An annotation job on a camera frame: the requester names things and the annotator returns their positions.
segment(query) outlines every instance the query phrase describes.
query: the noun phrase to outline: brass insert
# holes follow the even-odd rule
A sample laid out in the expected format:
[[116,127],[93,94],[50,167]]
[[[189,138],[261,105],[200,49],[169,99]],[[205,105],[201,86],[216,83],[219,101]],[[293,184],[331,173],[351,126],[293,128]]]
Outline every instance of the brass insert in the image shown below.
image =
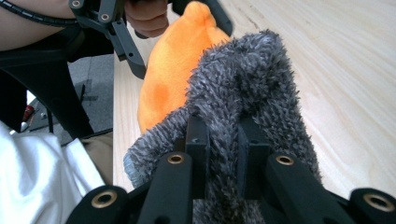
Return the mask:
[[108,189],[97,194],[92,199],[92,206],[95,208],[105,208],[113,204],[116,200],[117,192],[112,189]]
[[181,164],[184,161],[184,157],[179,154],[168,157],[168,162],[171,164]]
[[294,160],[290,157],[287,156],[278,156],[276,157],[277,162],[279,162],[282,165],[293,165]]
[[73,2],[72,2],[72,6],[73,6],[73,7],[79,7],[79,1],[77,1],[77,0],[76,0],[76,1],[73,1]]
[[101,18],[103,21],[108,21],[108,19],[110,19],[110,17],[107,14],[102,14]]
[[393,212],[395,210],[395,205],[381,195],[367,193],[363,195],[363,199],[372,207],[383,212]]

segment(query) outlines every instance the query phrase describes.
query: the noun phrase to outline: gray floor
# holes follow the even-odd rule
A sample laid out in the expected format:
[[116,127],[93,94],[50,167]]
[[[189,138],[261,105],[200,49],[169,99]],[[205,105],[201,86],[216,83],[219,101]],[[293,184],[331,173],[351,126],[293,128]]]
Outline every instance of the gray floor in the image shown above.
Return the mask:
[[[70,63],[69,70],[73,83],[85,84],[82,105],[93,130],[100,132],[113,128],[114,56],[83,58]],[[48,131],[48,127],[45,127],[35,132]],[[61,144],[72,141],[60,124],[54,125],[54,134],[59,137]]]

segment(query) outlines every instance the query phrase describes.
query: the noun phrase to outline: fuzzy fabric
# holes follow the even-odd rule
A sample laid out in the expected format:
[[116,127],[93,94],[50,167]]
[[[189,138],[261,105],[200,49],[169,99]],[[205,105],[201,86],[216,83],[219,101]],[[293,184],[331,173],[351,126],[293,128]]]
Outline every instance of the fuzzy fabric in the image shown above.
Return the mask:
[[140,132],[154,127],[186,103],[187,82],[204,49],[230,40],[207,5],[191,1],[155,44],[139,95]]
[[295,155],[320,180],[279,35],[267,30],[207,50],[189,83],[186,104],[142,135],[125,155],[125,171],[135,187],[149,181],[159,158],[185,137],[191,114],[205,122],[211,146],[207,199],[194,201],[194,223],[264,223],[259,202],[238,198],[236,192],[241,115],[253,117],[274,152]]

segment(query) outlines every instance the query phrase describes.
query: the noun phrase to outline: black plastic bracket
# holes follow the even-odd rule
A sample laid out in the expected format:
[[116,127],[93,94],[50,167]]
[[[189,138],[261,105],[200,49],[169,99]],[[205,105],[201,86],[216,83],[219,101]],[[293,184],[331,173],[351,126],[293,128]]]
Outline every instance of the black plastic bracket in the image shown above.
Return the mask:
[[[348,201],[323,188],[295,156],[271,153],[253,119],[240,120],[238,135],[237,190],[262,203],[265,223],[396,223],[396,199],[387,193],[355,189]],[[209,142],[203,121],[190,117],[186,139],[161,157],[150,182],[129,194],[113,186],[95,189],[67,223],[192,223],[192,200],[207,200]]]
[[104,34],[111,41],[119,60],[127,60],[135,76],[145,77],[145,63],[122,18],[123,0],[101,1],[99,8],[91,1],[69,0],[69,7],[81,27],[90,27]]

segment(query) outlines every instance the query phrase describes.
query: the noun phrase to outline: white fabric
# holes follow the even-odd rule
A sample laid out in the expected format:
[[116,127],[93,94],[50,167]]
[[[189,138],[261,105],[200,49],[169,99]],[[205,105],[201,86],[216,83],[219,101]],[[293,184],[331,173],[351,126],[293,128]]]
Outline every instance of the white fabric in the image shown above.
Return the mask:
[[104,182],[83,145],[51,133],[10,135],[0,121],[0,223],[65,223]]

